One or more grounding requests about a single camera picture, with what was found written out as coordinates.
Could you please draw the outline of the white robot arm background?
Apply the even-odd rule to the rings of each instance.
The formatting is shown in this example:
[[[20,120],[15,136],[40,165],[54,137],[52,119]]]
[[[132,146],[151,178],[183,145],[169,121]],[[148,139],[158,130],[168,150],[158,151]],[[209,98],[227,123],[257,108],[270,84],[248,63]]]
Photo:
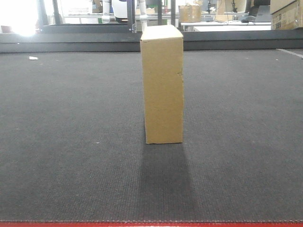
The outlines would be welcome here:
[[[140,22],[142,24],[142,32],[144,33],[147,28],[147,9],[146,9],[146,1],[145,0],[138,0],[137,1],[139,8],[140,8]]]

